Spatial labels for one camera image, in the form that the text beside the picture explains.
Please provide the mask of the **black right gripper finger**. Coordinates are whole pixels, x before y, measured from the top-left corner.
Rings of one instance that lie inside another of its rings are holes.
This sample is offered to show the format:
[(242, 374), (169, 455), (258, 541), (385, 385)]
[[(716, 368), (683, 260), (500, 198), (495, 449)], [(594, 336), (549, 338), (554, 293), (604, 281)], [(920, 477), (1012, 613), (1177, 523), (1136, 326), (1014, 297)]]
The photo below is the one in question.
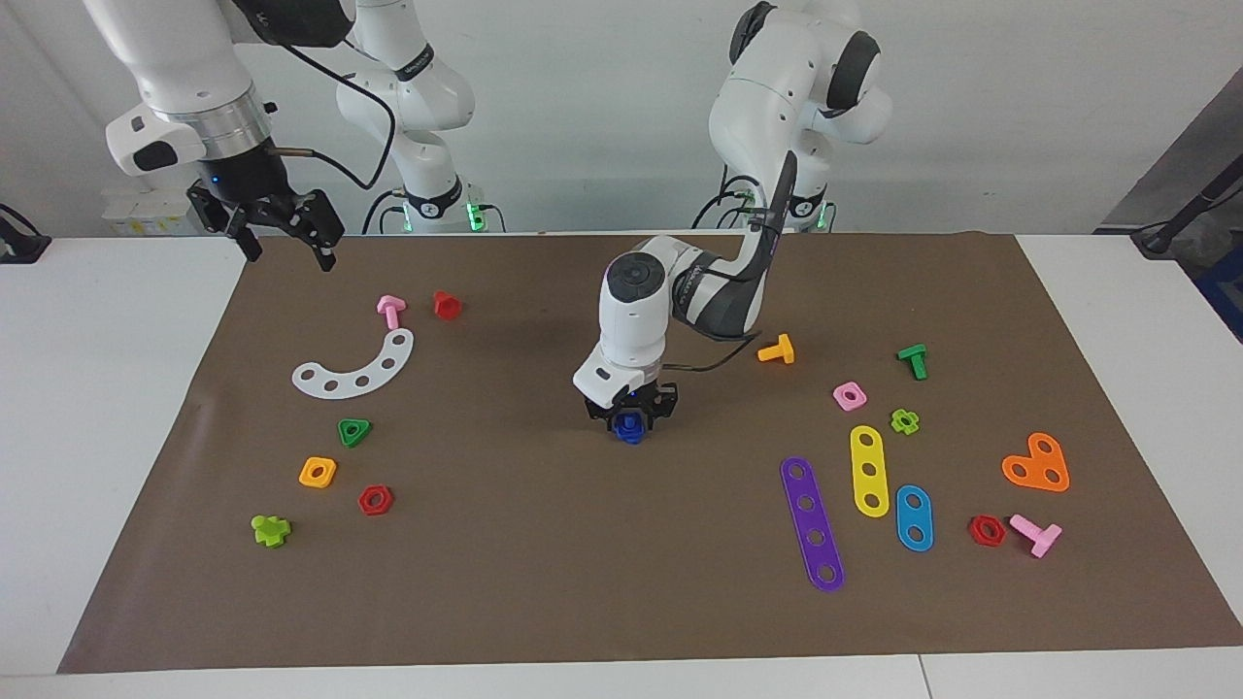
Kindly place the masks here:
[(319, 269), (329, 272), (336, 265), (336, 248), (346, 235), (346, 224), (323, 190), (293, 195), (291, 203), (291, 236), (306, 244), (314, 252)]
[(252, 231), (252, 221), (244, 208), (229, 209), (218, 197), (203, 185), (186, 188), (186, 199), (199, 216), (204, 230), (209, 234), (222, 234), (235, 243), (246, 257), (255, 262), (262, 255), (262, 248)]

